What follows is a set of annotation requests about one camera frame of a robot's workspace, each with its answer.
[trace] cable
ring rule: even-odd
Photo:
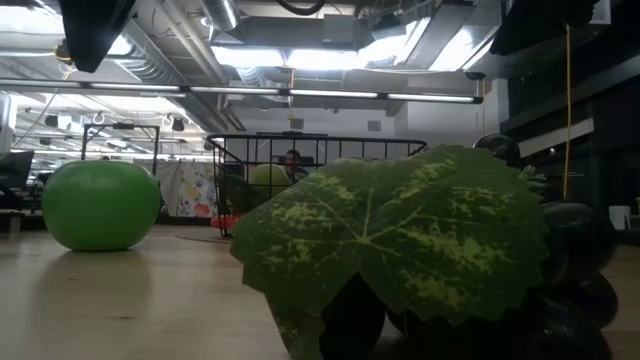
[[[571,150],[571,27],[567,24],[567,145],[564,154],[564,184],[562,196],[566,200],[569,193],[569,152]]]
[[[336,9],[336,11],[338,12],[338,14],[340,14],[340,15],[344,15],[344,14],[342,13],[342,10],[340,10],[340,8],[339,8],[339,7],[337,7],[337,6],[335,6],[334,4],[327,4],[327,5],[331,6],[331,7],[332,7],[332,8],[334,8],[334,9]]]
[[[318,0],[317,3],[308,8],[299,8],[289,4],[286,0],[276,0],[276,2],[287,11],[300,16],[309,16],[317,13],[324,7],[326,0]]]

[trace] ceiling light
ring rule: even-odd
[[[324,97],[348,97],[348,98],[366,98],[375,99],[378,97],[378,93],[363,92],[363,91],[333,91],[333,90],[302,90],[291,89],[289,94],[292,96],[324,96]]]
[[[107,54],[109,55],[128,55],[133,50],[133,46],[122,36],[118,35],[116,40],[111,45],[111,49]]]
[[[355,51],[294,50],[287,66],[302,70],[352,70],[366,65]]]
[[[42,86],[47,88],[79,88],[80,84],[71,81],[49,81],[30,79],[0,79],[0,86]]]
[[[41,155],[66,155],[66,156],[77,156],[80,157],[82,155],[81,151],[66,151],[66,150],[27,150],[27,149],[11,149],[11,152],[18,153],[23,151],[34,151],[36,154]],[[153,159],[152,153],[139,154],[134,152],[124,153],[124,152],[102,152],[102,151],[86,151],[86,156],[119,156],[123,158],[132,158],[132,159],[145,159],[151,160]],[[175,154],[173,155],[176,159],[183,160],[210,160],[213,159],[213,154]],[[156,156],[157,159],[169,159],[171,157],[170,154],[158,154]]]
[[[482,59],[489,52],[489,49],[491,49],[491,45],[493,45],[493,40],[489,41],[484,47],[482,47],[482,49],[480,49],[480,51],[473,55],[473,57],[462,66],[462,70],[469,70],[480,59]]]
[[[236,49],[212,46],[220,64],[234,67],[284,66],[284,59],[276,49]]]
[[[240,95],[278,95],[278,89],[242,88],[242,87],[217,87],[217,86],[192,86],[194,92],[213,92],[220,94]]]
[[[472,96],[448,96],[448,95],[427,95],[427,94],[389,94],[389,100],[405,101],[433,101],[433,102],[453,102],[453,103],[474,103],[476,98]]]
[[[91,87],[107,90],[180,91],[180,87],[175,85],[92,83]]]

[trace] wooden table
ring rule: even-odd
[[[113,254],[70,253],[45,232],[0,238],[0,358],[288,359],[229,245],[173,231],[157,226],[135,251]],[[619,248],[605,274],[620,296],[605,331],[615,359],[640,359],[640,248]],[[388,358],[397,336],[385,328],[388,346],[373,358]]]

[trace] dark grape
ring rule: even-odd
[[[581,279],[609,262],[616,232],[607,217],[583,204],[555,202],[543,209],[550,229],[550,252],[565,246],[568,254],[563,281]]]
[[[604,328],[618,314],[618,295],[600,273],[583,280],[562,284],[553,290],[578,305],[599,328]]]
[[[505,160],[507,166],[520,169],[520,147],[513,139],[501,134],[489,134],[481,137],[473,145],[474,148],[486,148],[493,156]]]
[[[589,316],[562,297],[540,296],[505,329],[508,359],[610,360],[609,346]]]
[[[384,314],[384,304],[362,277],[351,278],[322,312],[325,330],[320,351],[324,359],[365,359],[380,337]]]

